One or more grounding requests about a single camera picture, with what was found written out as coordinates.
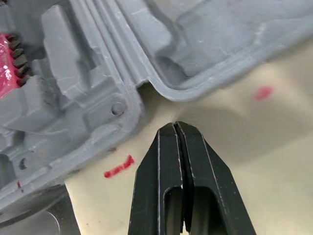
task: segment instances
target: molded compartment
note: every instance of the molded compartment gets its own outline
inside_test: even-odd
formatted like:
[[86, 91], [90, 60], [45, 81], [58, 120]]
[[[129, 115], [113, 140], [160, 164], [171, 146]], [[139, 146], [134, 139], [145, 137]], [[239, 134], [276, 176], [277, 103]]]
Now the molded compartment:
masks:
[[313, 34], [311, 0], [116, 3], [157, 71], [149, 80], [174, 101], [196, 99], [224, 86]]

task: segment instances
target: screw hole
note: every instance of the screw hole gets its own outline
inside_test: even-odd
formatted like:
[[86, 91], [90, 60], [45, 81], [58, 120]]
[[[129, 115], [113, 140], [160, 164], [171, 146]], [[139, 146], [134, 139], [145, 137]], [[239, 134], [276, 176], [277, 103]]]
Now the screw hole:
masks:
[[20, 161], [20, 170], [26, 170], [27, 167], [28, 167], [28, 160], [26, 158], [23, 158], [21, 161]]
[[121, 102], [116, 102], [115, 104], [113, 104], [111, 111], [114, 116], [119, 116], [125, 112], [125, 108], [125, 104]]

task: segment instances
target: tool case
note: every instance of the tool case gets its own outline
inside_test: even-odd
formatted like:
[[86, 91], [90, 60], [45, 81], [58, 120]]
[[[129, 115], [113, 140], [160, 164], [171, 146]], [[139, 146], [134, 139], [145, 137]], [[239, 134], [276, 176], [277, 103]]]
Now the tool case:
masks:
[[144, 124], [313, 35], [313, 0], [0, 1], [0, 223]]

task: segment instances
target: table surface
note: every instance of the table surface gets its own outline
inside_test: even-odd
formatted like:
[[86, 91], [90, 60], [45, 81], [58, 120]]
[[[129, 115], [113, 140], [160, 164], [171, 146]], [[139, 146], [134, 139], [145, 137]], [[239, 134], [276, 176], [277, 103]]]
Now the table surface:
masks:
[[[199, 128], [231, 169], [258, 235], [313, 231], [313, 42], [263, 63], [192, 103], [140, 89], [145, 127], [66, 181], [82, 235], [126, 235], [135, 172], [157, 130], [180, 120]], [[135, 164], [105, 178], [126, 161]]]

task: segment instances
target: red mark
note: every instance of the red mark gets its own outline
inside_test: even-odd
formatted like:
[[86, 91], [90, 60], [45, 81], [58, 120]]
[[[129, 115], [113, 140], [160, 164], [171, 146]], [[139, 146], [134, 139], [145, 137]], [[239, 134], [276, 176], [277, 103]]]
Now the red mark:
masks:
[[134, 164], [135, 161], [133, 159], [133, 157], [131, 155], [128, 155], [128, 158], [127, 160], [125, 161], [125, 163], [115, 167], [114, 169], [110, 170], [110, 171], [107, 171], [104, 173], [104, 177], [106, 178], [111, 178], [113, 177], [114, 175], [122, 172], [123, 170], [126, 170], [128, 169], [132, 164]]
[[21, 183], [19, 181], [17, 181], [16, 184], [18, 186], [18, 189], [21, 189], [21, 192], [24, 192], [24, 189], [22, 189], [22, 187], [21, 187]]
[[271, 86], [263, 86], [263, 87], [260, 87], [258, 89], [258, 91], [256, 92], [255, 94], [255, 99], [258, 100], [258, 101], [262, 101], [266, 98], [268, 98], [274, 91], [274, 88], [271, 87]]

